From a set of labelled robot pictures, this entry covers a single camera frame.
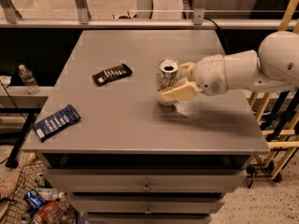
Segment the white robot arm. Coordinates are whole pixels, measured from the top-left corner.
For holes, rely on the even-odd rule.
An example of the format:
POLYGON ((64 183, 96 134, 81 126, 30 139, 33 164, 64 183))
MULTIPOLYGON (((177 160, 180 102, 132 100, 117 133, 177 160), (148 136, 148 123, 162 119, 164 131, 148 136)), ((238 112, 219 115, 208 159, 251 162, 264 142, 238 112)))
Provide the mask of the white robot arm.
POLYGON ((179 79, 158 91, 158 101, 171 105, 198 93, 220 95, 228 90, 290 91, 299 87, 299 35, 278 31, 257 51, 213 55, 180 66, 179 79))

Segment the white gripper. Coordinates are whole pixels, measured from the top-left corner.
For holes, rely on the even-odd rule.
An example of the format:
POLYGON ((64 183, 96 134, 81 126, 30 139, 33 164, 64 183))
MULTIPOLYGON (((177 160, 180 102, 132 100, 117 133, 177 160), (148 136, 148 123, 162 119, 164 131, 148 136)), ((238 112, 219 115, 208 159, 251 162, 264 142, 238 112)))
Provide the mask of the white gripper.
POLYGON ((205 57, 197 64, 182 63, 180 76, 193 78, 195 82, 185 81, 178 86, 158 92, 158 101, 172 104, 181 100, 191 100, 199 92, 207 96, 221 95, 227 92, 224 57, 220 54, 205 57))

